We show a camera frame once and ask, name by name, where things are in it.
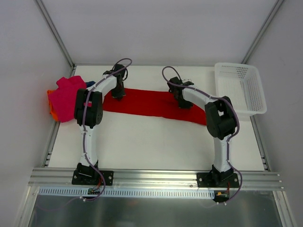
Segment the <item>red t shirt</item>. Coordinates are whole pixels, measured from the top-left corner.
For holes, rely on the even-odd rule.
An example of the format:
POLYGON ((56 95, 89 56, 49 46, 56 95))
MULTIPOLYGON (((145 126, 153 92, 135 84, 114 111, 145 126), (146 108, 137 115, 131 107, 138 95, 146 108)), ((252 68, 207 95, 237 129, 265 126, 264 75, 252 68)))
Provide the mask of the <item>red t shirt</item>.
POLYGON ((162 117, 172 120, 206 125, 204 110, 194 105, 189 109, 179 108, 177 100, 167 91, 125 89, 126 95, 119 101, 107 94, 103 110, 141 116, 162 117))

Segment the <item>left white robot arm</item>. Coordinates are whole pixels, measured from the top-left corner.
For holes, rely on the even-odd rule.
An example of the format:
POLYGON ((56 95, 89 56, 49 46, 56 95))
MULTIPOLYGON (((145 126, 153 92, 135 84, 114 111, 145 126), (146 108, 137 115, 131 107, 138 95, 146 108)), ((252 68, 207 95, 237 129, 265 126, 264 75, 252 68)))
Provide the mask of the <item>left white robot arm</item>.
POLYGON ((127 74, 127 67, 117 63, 103 73, 99 82, 77 91, 74 118, 81 131, 82 154, 74 178, 82 176, 87 184, 95 184, 100 177, 96 130, 103 118, 104 97, 110 93, 120 101, 125 96, 124 80, 127 74))

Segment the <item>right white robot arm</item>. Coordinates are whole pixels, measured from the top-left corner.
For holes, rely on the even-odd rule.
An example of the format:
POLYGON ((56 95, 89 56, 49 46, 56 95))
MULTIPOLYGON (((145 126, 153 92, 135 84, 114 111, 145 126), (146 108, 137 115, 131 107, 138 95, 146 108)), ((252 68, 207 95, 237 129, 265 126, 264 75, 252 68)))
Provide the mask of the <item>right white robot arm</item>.
POLYGON ((230 162, 231 139, 239 132, 239 119, 229 97, 214 97, 196 88, 190 81, 183 83, 179 77, 167 81, 169 92, 174 95, 180 108, 193 105, 205 112, 206 127, 214 139, 214 163, 206 181, 223 187, 233 175, 230 162))

